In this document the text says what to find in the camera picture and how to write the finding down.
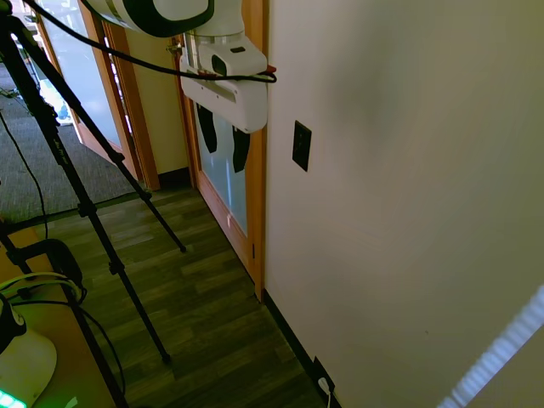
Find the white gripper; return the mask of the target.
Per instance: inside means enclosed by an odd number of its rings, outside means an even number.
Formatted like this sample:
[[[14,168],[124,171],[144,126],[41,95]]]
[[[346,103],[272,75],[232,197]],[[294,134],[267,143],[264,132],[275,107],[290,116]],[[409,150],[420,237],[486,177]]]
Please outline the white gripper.
[[[218,148],[213,114],[232,127],[235,173],[245,169],[250,150],[250,134],[264,128],[268,120],[267,86],[263,82],[210,81],[181,78],[184,94],[198,104],[197,115],[205,146],[209,153]]]

